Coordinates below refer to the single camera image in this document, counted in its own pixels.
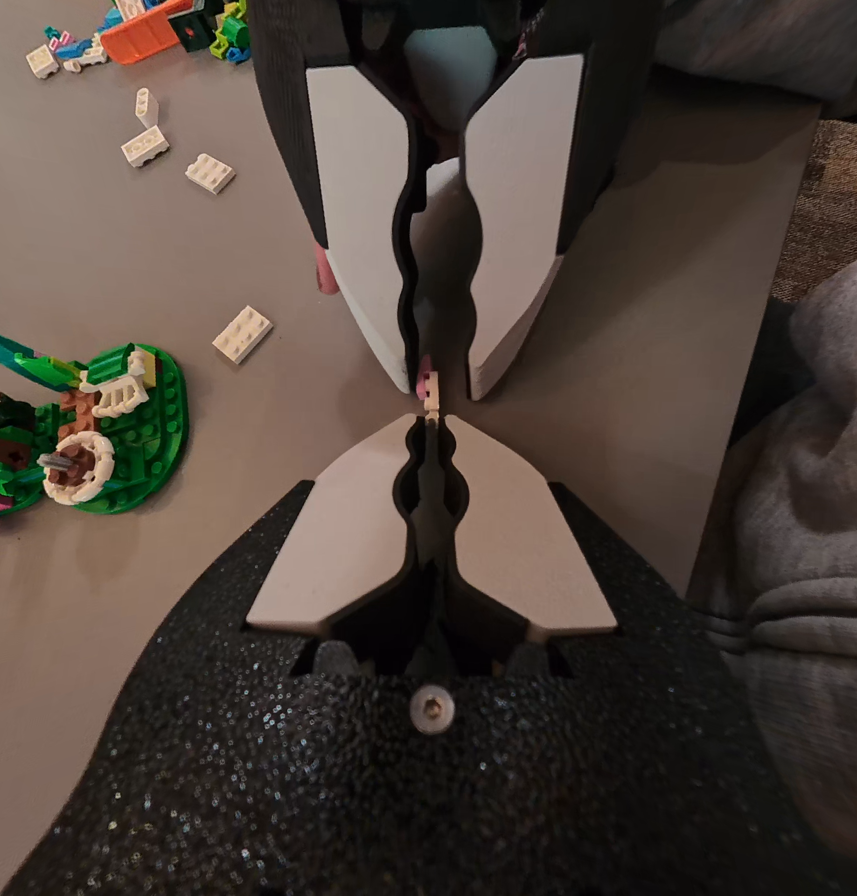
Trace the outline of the green lego flower model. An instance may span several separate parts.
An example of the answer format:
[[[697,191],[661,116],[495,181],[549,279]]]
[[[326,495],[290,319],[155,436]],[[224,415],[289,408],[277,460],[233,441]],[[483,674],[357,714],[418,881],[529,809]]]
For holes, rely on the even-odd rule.
[[[56,392],[40,406],[0,392],[0,517],[42,497],[118,514],[167,483],[189,434],[186,383],[169,354],[129,342],[65,362],[0,335],[0,364]]]

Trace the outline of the pink white lego piece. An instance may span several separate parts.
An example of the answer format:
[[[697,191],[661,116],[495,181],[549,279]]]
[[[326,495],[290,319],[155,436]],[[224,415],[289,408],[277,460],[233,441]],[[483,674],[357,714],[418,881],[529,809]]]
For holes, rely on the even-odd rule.
[[[438,427],[441,422],[440,376],[432,357],[425,354],[419,363],[415,391],[423,402],[425,422]]]

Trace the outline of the orange lego piece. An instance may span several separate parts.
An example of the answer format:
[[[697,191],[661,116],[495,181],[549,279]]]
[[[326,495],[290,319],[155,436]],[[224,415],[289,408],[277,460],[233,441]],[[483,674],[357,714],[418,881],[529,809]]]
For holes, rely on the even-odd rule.
[[[103,50],[112,61],[130,65],[178,46],[180,40],[168,20],[177,10],[175,3],[163,3],[105,30],[100,36]]]

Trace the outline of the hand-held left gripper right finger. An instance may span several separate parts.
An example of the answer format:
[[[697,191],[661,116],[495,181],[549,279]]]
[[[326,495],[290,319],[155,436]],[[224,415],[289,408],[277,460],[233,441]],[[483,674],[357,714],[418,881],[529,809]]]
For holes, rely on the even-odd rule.
[[[460,501],[447,561],[446,617],[471,642],[546,642],[610,633],[613,612],[542,476],[449,415]]]

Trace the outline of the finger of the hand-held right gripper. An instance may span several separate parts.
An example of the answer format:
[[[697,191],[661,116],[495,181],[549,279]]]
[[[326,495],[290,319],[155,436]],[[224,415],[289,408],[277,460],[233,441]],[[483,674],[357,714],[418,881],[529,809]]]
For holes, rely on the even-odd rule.
[[[481,225],[470,284],[473,400],[511,366],[562,264],[557,245],[583,68],[581,53],[527,58],[465,127],[465,183]]]
[[[418,182],[416,121],[366,68],[310,68],[307,90],[327,260],[369,348],[409,393],[415,275],[404,225]]]

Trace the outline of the pile of colourful lego bricks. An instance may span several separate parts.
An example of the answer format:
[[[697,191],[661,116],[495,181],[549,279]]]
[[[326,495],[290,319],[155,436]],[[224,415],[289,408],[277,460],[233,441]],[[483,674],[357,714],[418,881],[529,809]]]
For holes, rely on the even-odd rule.
[[[63,63],[64,69],[78,73],[87,64],[112,61],[100,43],[105,30],[169,2],[178,7],[177,12],[168,17],[180,40],[176,47],[188,53],[208,50],[217,59],[233,64],[250,58],[251,39],[245,1],[114,1],[101,25],[89,38],[76,39],[68,31],[47,27],[44,29],[45,45]]]

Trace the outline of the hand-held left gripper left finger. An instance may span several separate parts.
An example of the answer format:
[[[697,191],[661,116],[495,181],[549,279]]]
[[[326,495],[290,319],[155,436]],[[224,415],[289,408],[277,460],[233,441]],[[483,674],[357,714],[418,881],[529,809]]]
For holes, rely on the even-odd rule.
[[[419,636],[430,599],[416,584],[404,494],[424,420],[405,414],[315,480],[251,609],[258,629],[324,636]]]

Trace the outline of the person's grey hoodie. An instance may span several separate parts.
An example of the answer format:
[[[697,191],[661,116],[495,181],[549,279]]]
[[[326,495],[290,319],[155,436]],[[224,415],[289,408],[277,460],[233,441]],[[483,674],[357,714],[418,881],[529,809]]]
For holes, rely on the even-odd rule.
[[[789,336],[814,381],[726,454],[685,598],[803,815],[857,861],[857,260]]]

